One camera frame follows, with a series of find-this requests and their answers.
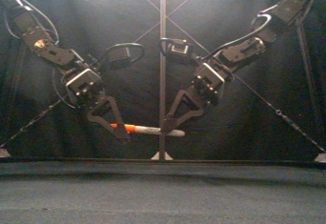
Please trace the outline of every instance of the gray floor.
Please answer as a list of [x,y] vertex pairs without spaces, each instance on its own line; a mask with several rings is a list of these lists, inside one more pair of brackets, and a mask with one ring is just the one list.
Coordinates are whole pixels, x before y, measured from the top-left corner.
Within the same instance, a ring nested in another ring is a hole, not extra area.
[[316,169],[2,163],[0,186],[0,223],[324,223]]

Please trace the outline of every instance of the black cable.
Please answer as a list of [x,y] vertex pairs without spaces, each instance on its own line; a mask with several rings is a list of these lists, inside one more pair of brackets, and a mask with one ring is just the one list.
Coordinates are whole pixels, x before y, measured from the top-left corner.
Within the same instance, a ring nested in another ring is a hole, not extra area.
[[204,58],[202,60],[208,60],[210,59],[210,57],[224,48],[226,48],[230,45],[235,45],[240,42],[243,42],[244,40],[252,38],[265,27],[267,24],[269,23],[271,20],[271,16],[268,14],[261,14],[256,17],[256,19],[259,19],[260,17],[265,18],[265,22],[259,26],[259,28],[256,30],[253,30],[251,33],[248,33],[245,36],[240,37],[239,39],[230,41],[229,43],[224,44],[222,46],[220,46],[213,52],[210,52]]
[[10,28],[10,25],[9,25],[9,21],[7,21],[6,12],[3,11],[2,14],[3,14],[5,28],[6,28],[6,31],[7,31],[9,35],[13,38],[19,39],[19,37],[11,31],[11,28]]
[[53,87],[53,90],[54,90],[54,92],[55,92],[55,95],[58,96],[58,99],[70,107],[70,108],[73,108],[73,109],[76,109],[76,107],[73,106],[73,105],[70,105],[69,103],[67,103],[67,101],[65,100],[65,98],[59,95],[59,93],[58,93],[58,90],[57,90],[57,86],[55,86],[55,81],[54,81],[54,79],[55,79],[55,69],[53,68],[53,70],[51,70],[51,87]]

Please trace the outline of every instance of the wire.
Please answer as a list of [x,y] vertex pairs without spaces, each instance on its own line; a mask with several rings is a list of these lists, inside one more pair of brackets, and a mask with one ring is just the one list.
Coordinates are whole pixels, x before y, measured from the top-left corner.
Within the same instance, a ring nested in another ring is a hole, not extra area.
[[54,36],[55,36],[55,41],[54,41],[54,45],[58,45],[59,42],[59,38],[58,38],[58,33],[55,30],[55,27],[51,23],[51,21],[49,20],[49,18],[45,16],[45,14],[26,1],[26,0],[21,0],[23,2],[23,4],[26,6],[29,6],[30,9],[33,9],[35,11],[35,13],[43,18],[43,20],[46,21],[47,25],[50,26],[50,29],[53,30]]
[[13,38],[19,39],[19,37],[11,31],[11,28],[10,28],[10,25],[9,25],[9,21],[7,21],[6,12],[3,11],[2,13],[3,13],[3,20],[5,20],[5,28],[6,28],[6,31],[7,31],[7,33],[10,34],[10,36]]
[[243,42],[245,39],[253,37],[267,26],[267,24],[269,23],[271,20],[271,16],[268,14],[261,14],[257,16],[257,18],[264,17],[265,18],[265,22],[259,26],[259,28],[256,30],[253,30],[251,33],[248,33],[245,36],[240,37],[239,39],[230,41],[229,43],[224,44],[222,46],[220,46],[209,55],[206,55],[202,60],[208,60],[217,51],[220,51],[221,49],[224,49],[225,47],[235,45],[236,43]]
[[303,23],[303,21],[304,21],[307,15],[308,15],[308,13],[309,13],[309,11],[311,11],[312,2],[313,2],[313,0],[309,1],[308,6],[307,6],[307,8],[305,8],[305,11],[304,11],[304,13],[301,14],[301,17],[300,17],[300,18],[297,19],[297,21],[296,21],[296,25],[300,25],[300,24]]
[[76,109],[76,107],[73,106],[73,105],[70,105],[69,103],[67,103],[67,101],[65,100],[65,98],[59,95],[59,93],[58,93],[58,90],[57,90],[57,87],[55,87],[55,69],[53,68],[53,70],[51,70],[51,87],[53,87],[53,90],[54,90],[54,92],[55,92],[55,95],[58,96],[58,99],[70,107],[70,108],[73,108],[73,109]]

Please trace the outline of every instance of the pole base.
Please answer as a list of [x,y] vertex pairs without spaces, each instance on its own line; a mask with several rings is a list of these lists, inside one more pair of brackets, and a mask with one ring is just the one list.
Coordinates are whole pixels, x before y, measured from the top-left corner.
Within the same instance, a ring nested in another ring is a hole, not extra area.
[[326,163],[326,153],[320,153],[313,161]]

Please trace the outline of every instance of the marker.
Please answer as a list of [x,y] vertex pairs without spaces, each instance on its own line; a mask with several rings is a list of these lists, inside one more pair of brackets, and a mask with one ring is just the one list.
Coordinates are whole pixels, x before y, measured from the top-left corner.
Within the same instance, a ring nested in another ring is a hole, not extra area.
[[[117,124],[112,123],[110,126],[112,126],[112,128],[116,128]],[[145,133],[145,134],[154,134],[154,135],[161,134],[158,128],[142,127],[142,126],[136,126],[136,125],[129,125],[129,124],[124,124],[124,127],[125,127],[126,132],[129,132],[129,133]],[[172,130],[172,131],[169,131],[166,136],[184,136],[184,131]]]

